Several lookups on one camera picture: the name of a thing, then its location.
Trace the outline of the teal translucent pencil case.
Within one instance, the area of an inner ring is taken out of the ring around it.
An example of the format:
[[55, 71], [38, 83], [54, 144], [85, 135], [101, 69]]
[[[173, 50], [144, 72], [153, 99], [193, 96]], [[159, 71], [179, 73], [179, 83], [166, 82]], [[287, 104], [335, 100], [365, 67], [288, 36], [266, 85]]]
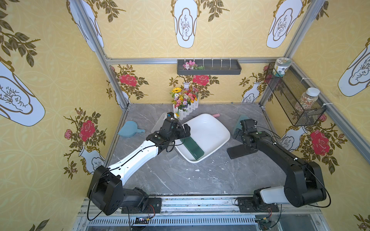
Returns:
[[242, 130], [242, 126], [241, 126], [240, 123], [241, 123], [242, 120], [246, 120], [246, 119], [249, 119], [249, 117], [246, 116], [246, 115], [240, 115], [239, 116], [239, 118], [237, 119], [237, 122], [236, 122], [236, 124], [233, 128], [232, 134], [234, 134], [237, 129]]

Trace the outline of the black pencil case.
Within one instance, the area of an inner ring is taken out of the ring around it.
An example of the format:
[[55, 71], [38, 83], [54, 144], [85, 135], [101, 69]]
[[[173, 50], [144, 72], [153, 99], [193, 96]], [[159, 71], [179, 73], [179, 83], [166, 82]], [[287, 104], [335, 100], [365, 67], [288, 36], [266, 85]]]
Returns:
[[246, 144], [241, 144], [235, 147], [230, 147], [227, 149], [227, 153], [230, 159], [236, 159], [239, 157], [247, 156], [258, 152], [257, 148], [247, 146]]

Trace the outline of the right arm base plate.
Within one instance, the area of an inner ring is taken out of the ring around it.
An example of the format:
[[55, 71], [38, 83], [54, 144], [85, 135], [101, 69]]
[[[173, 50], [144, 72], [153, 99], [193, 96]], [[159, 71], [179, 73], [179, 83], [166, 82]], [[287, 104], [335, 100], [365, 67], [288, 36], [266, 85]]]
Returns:
[[267, 204], [262, 199], [238, 197], [235, 202], [241, 213], [276, 213], [280, 209], [276, 204]]

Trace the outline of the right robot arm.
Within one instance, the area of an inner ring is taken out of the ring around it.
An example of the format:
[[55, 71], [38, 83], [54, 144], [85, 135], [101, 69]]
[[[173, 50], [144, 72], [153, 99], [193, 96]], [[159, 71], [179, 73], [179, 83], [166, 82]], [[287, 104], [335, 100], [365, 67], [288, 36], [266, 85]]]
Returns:
[[250, 118], [240, 120], [233, 138], [241, 144], [227, 149], [230, 159], [261, 151], [286, 174], [283, 186], [257, 190], [264, 203], [290, 203], [299, 208], [324, 201], [330, 196], [324, 185], [321, 167], [315, 162], [297, 157], [273, 142], [267, 132], [258, 131], [257, 121]]

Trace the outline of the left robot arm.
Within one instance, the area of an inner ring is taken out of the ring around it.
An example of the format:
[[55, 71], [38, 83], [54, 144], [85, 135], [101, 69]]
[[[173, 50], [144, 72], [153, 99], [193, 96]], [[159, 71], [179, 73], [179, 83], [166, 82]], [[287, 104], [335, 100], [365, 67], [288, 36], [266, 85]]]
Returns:
[[162, 127], [149, 134], [145, 141], [124, 159], [108, 167], [99, 166], [93, 173], [87, 197], [105, 215], [109, 216], [119, 208], [134, 208], [145, 212], [149, 206], [149, 196], [140, 188], [126, 189], [123, 186], [129, 178], [146, 162], [155, 158], [176, 140], [188, 138], [191, 127], [182, 125], [169, 112]]

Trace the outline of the dark green pencil case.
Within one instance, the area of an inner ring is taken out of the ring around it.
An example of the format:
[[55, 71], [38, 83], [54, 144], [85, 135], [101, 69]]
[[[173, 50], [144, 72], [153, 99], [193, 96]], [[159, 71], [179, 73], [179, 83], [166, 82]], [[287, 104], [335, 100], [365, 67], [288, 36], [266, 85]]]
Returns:
[[181, 142], [185, 146], [185, 148], [188, 149], [195, 160], [199, 160], [201, 157], [204, 156], [204, 151], [191, 137], [181, 139]]

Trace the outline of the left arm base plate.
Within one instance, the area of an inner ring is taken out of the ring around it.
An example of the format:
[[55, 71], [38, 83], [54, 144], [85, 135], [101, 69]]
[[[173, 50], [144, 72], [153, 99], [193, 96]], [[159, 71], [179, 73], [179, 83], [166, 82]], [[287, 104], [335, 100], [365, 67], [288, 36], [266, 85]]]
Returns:
[[159, 214], [161, 213], [162, 199], [159, 197], [150, 197], [147, 205], [140, 208], [136, 207], [122, 207], [121, 214]]

